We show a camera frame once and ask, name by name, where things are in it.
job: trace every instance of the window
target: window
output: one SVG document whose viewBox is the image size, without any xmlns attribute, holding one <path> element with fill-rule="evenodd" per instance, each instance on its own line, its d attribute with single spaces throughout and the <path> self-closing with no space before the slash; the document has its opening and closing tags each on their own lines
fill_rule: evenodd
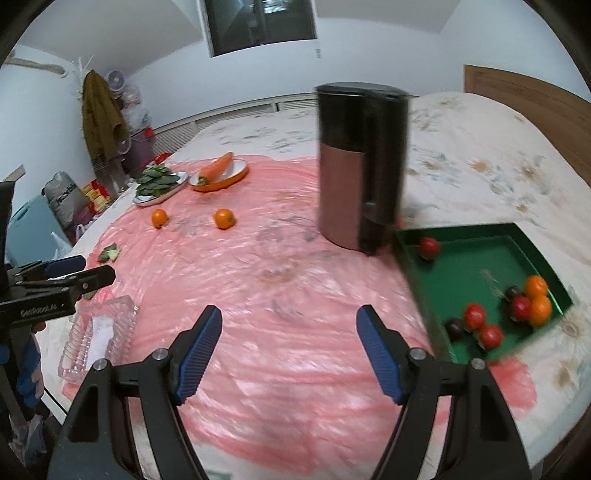
<svg viewBox="0 0 591 480">
<path fill-rule="evenodd" d="M 316 38 L 310 0 L 204 0 L 213 54 Z"/>
</svg>

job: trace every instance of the carrot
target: carrot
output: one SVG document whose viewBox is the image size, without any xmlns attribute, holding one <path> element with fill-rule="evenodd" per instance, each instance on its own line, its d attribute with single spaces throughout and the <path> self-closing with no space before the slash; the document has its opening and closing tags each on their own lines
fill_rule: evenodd
<svg viewBox="0 0 591 480">
<path fill-rule="evenodd" d="M 199 171 L 199 182 L 197 185 L 203 186 L 214 183 L 228 169 L 233 158 L 234 153 L 228 152 L 211 162 L 207 167 L 203 167 Z"/>
</svg>

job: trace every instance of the cherry tomato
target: cherry tomato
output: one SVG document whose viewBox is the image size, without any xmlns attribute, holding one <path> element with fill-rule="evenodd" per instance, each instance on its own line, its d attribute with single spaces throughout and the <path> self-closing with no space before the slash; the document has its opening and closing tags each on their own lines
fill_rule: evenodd
<svg viewBox="0 0 591 480">
<path fill-rule="evenodd" d="M 511 302 L 511 318 L 518 322 L 526 322 L 530 318 L 531 300 L 522 295 L 515 297 Z"/>
<path fill-rule="evenodd" d="M 156 165 L 160 165 L 162 162 L 164 162 L 171 155 L 172 155 L 172 153 L 169 153 L 169 152 L 165 152 L 165 153 L 161 153 L 160 155 L 156 155 L 154 157 L 154 163 L 156 163 Z"/>
<path fill-rule="evenodd" d="M 478 339 L 482 348 L 489 352 L 503 343 L 503 332 L 497 325 L 484 325 L 480 329 Z"/>
<path fill-rule="evenodd" d="M 539 275 L 532 275 L 527 277 L 525 281 L 525 295 L 533 300 L 536 297 L 545 297 L 548 293 L 548 285 L 546 281 Z"/>
<path fill-rule="evenodd" d="M 227 208 L 220 208 L 214 215 L 213 220 L 216 222 L 218 228 L 227 230 L 231 226 L 236 225 L 236 217 L 231 210 Z"/>
<path fill-rule="evenodd" d="M 542 327 L 552 315 L 552 302 L 546 296 L 536 297 L 531 301 L 530 325 Z"/>
<path fill-rule="evenodd" d="M 421 242 L 418 245 L 418 254 L 425 260 L 434 260 L 440 250 L 441 244 L 430 236 L 421 238 Z"/>
<path fill-rule="evenodd" d="M 464 310 L 464 323 L 468 330 L 478 330 L 486 322 L 486 313 L 477 303 L 471 303 Z"/>
</svg>

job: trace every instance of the black clamp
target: black clamp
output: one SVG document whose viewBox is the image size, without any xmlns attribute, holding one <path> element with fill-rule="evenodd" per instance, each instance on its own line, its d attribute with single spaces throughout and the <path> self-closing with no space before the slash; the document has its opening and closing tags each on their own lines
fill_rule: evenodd
<svg viewBox="0 0 591 480">
<path fill-rule="evenodd" d="M 359 309 L 357 328 L 384 393 L 403 406 L 372 480 L 418 478 L 441 395 L 453 400 L 437 479 L 531 479 L 511 413 L 482 360 L 456 365 L 411 349 L 371 306 Z M 162 479 L 207 480 L 177 406 L 196 392 L 221 330 L 221 312 L 208 306 L 168 350 L 119 367 L 95 362 L 66 418 L 48 480 L 77 480 L 82 472 L 143 478 L 125 397 L 141 399 Z"/>
<path fill-rule="evenodd" d="M 0 255 L 4 259 L 14 182 L 0 182 Z M 0 344 L 8 345 L 8 363 L 0 367 L 0 397 L 8 406 L 12 422 L 23 426 L 34 415 L 16 390 L 19 365 L 31 336 L 31 327 L 76 312 L 83 294 L 111 285 L 115 270 L 108 265 L 79 271 L 84 257 L 34 262 L 7 268 L 0 263 Z"/>
</svg>

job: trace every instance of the orange plate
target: orange plate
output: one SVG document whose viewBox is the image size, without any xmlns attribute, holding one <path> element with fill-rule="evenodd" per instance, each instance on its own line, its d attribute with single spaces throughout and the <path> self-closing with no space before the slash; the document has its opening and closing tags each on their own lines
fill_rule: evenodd
<svg viewBox="0 0 591 480">
<path fill-rule="evenodd" d="M 228 169 L 219 177 L 219 179 L 209 185 L 197 185 L 199 182 L 199 173 L 191 175 L 189 185 L 196 192 L 215 192 L 217 190 L 227 189 L 230 185 L 241 181 L 248 174 L 248 162 L 235 158 Z"/>
</svg>

